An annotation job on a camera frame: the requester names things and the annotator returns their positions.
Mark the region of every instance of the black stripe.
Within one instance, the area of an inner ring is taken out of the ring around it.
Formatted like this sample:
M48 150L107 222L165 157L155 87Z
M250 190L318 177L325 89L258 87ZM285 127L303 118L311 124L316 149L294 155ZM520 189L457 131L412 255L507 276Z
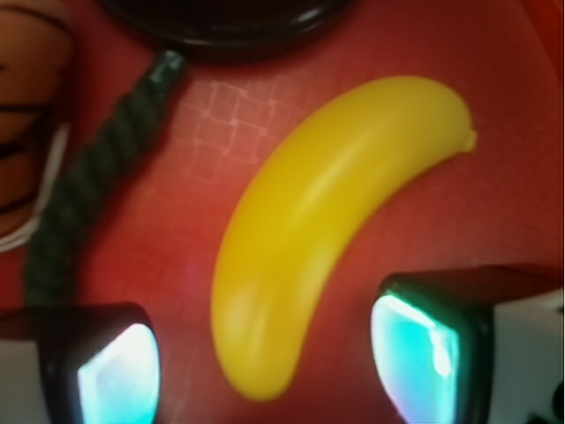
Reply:
M52 27L60 29L67 34L71 33L69 27L61 19L55 18L45 13L41 13L40 11L35 11L34 9L29 9L25 6L19 6L17 4L3 4L0 6L0 11L15 11L16 13L22 13L27 16L32 16L43 21L46 24L51 25Z
M26 152L26 145L22 141L0 143L0 160Z
M0 215L8 214L13 212L14 210L18 210L19 208L25 206L27 203L34 201L37 197L37 192L33 192L30 194L26 194L24 197L20 199L16 199L12 203L8 203L7 205L0 206Z
M0 113L42 113L49 110L50 103L44 104L9 104L0 103Z

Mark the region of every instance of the twisted rope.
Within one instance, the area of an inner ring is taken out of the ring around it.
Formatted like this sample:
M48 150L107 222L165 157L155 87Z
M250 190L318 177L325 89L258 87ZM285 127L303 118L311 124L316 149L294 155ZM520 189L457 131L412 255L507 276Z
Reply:
M76 268L89 229L117 181L155 143L186 62L164 51L53 187L24 266L27 306L60 306L76 294Z

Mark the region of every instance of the red tray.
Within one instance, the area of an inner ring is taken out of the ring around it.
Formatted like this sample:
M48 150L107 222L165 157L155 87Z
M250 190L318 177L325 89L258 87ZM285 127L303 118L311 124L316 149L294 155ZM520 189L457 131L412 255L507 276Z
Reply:
M74 150L154 52L93 0L66 3L78 24ZM132 300L151 314L162 349L159 421L400 422L369 339L385 275L492 262L562 267L563 90L553 63L517 0L362 0L334 31L284 58L195 64L159 147L117 189L80 267L82 303ZM397 74L457 90L478 148L374 214L328 282L288 392L244 400L223 377L210 332L213 268L230 214L301 119ZM0 307L20 305L24 257L25 248L0 255Z

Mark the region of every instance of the screen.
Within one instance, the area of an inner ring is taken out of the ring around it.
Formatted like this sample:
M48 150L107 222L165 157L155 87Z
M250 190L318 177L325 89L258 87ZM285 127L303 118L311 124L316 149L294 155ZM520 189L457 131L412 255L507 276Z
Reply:
M374 304L371 333L380 381L402 417L455 422L458 335L395 294Z
M151 329L133 324L79 368L85 424L153 422L161 368Z

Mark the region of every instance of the banana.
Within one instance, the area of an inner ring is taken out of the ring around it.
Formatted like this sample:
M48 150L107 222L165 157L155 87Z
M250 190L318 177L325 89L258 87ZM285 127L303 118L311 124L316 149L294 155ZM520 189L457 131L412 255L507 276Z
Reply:
M238 203L215 264L215 351L239 393L266 401L287 389L328 276L357 230L475 139L455 92L406 76L340 95L279 146Z

